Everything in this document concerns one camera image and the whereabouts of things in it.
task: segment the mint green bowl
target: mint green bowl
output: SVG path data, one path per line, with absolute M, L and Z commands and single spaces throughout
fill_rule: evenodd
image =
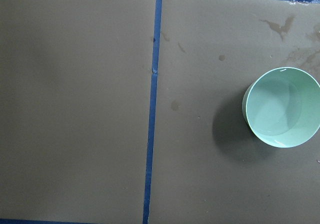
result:
M 280 67 L 245 92 L 242 113 L 253 133 L 278 148 L 308 141 L 320 126 L 320 86 L 305 71 Z

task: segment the gray surface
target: gray surface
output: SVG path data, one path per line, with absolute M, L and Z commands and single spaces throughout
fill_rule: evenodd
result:
M 155 0 L 0 11 L 0 218 L 141 223 Z
M 287 33 L 268 24 L 291 16 Z M 245 90 L 272 68 L 300 67 L 320 80 L 319 23 L 317 5 L 163 0 L 151 224 L 320 220 L 320 133 L 272 147 L 241 112 Z

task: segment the cup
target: cup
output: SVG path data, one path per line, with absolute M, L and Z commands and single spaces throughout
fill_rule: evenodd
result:
M 242 113 L 263 142 L 277 148 L 296 147 L 320 127 L 320 85 L 304 70 L 272 69 L 246 90 Z

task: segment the cup rim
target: cup rim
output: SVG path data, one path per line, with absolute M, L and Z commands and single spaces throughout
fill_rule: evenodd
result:
M 248 118 L 248 100 L 249 100 L 249 97 L 250 97 L 250 94 L 251 94 L 251 91 L 253 90 L 253 88 L 256 86 L 256 84 L 264 77 L 266 76 L 267 74 L 271 73 L 271 72 L 274 72 L 276 70 L 281 70 L 283 69 L 284 71 L 286 69 L 293 69 L 293 70 L 297 70 L 297 71 L 300 71 L 300 72 L 303 72 L 304 74 L 307 74 L 310 78 L 312 78 L 312 80 L 318 85 L 318 87 L 320 88 L 320 84 L 318 83 L 318 81 L 312 76 L 310 75 L 308 72 L 302 70 L 302 69 L 299 69 L 297 67 L 291 67 L 291 66 L 284 66 L 284 67 L 277 67 L 277 68 L 274 68 L 274 69 L 271 69 L 269 71 L 267 71 L 266 73 L 264 73 L 263 75 L 261 75 L 251 86 L 250 86 L 250 89 L 249 89 L 249 92 L 248 92 L 248 95 L 246 97 L 246 102 L 245 102 L 245 117 L 246 117 L 246 120 L 247 120 L 247 124 L 249 125 L 250 129 L 252 130 L 252 132 L 261 140 L 260 138 L 260 134 L 257 133 L 251 126 L 250 124 L 250 120 Z M 269 141 L 265 141 L 265 140 L 262 140 L 263 142 L 267 143 L 268 145 L 270 146 L 273 146 L 273 147 L 277 147 L 277 148 L 293 148 L 293 147 L 297 147 L 305 142 L 307 142 L 308 140 L 310 140 L 315 134 L 316 132 L 319 130 L 320 128 L 320 123 L 318 124 L 318 127 L 315 129 L 315 131 L 312 133 L 312 135 L 310 135 L 310 137 L 306 138 L 302 143 L 299 143 L 299 144 L 296 144 L 296 145 L 292 145 L 292 146 L 277 146 L 277 145 L 274 145 L 273 143 L 269 142 Z

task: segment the light green cup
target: light green cup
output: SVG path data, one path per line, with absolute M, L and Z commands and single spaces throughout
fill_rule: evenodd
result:
M 305 71 L 268 71 L 245 92 L 242 113 L 253 133 L 278 148 L 308 141 L 320 126 L 320 85 Z

